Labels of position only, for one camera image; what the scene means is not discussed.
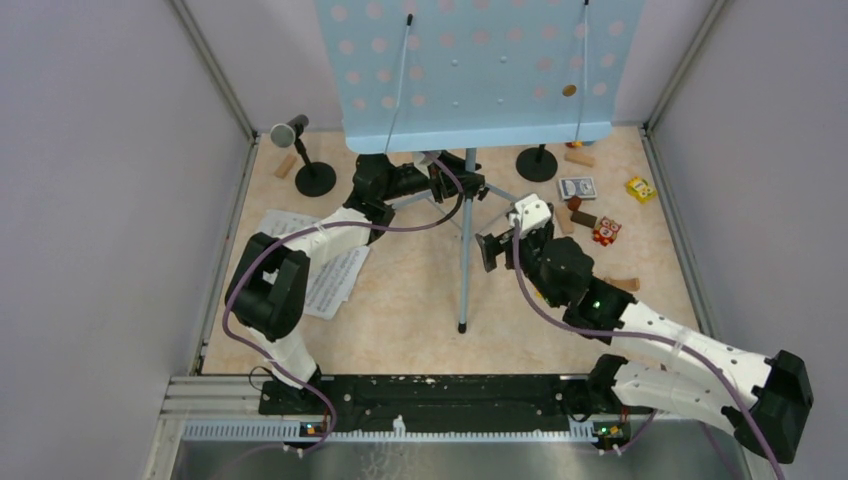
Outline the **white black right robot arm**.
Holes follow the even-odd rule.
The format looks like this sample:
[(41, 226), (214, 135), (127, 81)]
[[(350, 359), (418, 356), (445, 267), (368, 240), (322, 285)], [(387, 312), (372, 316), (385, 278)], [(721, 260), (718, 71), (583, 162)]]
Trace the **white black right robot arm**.
[(659, 409), (732, 435), (750, 452), (794, 462), (814, 404), (804, 360), (724, 344), (677, 323), (633, 294), (594, 276), (593, 259), (551, 226), (475, 237), (486, 271), (504, 256), (529, 306), (551, 325), (621, 351), (649, 356), (654, 369), (605, 355), (586, 385), (600, 412), (619, 405)]

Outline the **light blue music stand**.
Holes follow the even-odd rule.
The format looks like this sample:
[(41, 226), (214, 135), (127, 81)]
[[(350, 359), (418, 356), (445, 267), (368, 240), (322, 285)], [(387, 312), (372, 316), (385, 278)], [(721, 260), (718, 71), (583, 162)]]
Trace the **light blue music stand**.
[[(598, 141), (640, 1), (318, 1), (359, 154)], [(571, 97), (562, 95), (569, 84)]]

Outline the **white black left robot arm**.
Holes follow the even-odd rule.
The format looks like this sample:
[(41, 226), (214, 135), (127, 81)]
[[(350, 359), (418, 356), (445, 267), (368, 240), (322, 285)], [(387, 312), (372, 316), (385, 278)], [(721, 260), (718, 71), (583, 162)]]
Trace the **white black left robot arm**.
[(451, 220), (465, 201), (484, 193), (479, 169), (445, 151), (416, 153), (402, 165), (385, 154), (363, 154), (355, 161), (350, 195), (330, 216), (287, 235), (259, 232), (249, 238), (225, 293), (222, 327), (269, 362), (292, 410), (308, 413), (321, 397), (318, 365), (298, 330), (310, 275), (395, 231), (392, 203), (401, 197), (428, 192), (437, 202), (454, 198), (439, 221)]

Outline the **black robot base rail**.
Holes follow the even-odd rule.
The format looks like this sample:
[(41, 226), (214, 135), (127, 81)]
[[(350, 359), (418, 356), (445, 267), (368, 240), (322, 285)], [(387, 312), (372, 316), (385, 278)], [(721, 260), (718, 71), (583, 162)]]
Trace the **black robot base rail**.
[(315, 386), (311, 393), (266, 381), (258, 411), (334, 421), (338, 433), (386, 431), (396, 419), (412, 433), (554, 432), (578, 419), (649, 411), (623, 406), (582, 376), (559, 374), (335, 375)]

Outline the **sheet music page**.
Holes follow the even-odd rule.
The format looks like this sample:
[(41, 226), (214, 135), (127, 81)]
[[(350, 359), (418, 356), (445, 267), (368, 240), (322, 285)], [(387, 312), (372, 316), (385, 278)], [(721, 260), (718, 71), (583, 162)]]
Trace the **sheet music page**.
[(367, 246), (354, 248), (332, 259), (307, 282), (304, 313), (332, 320), (341, 305), (349, 299), (368, 255)]
[(318, 217), (269, 209), (259, 222), (257, 231), (271, 237), (284, 237), (304, 230), (319, 221)]

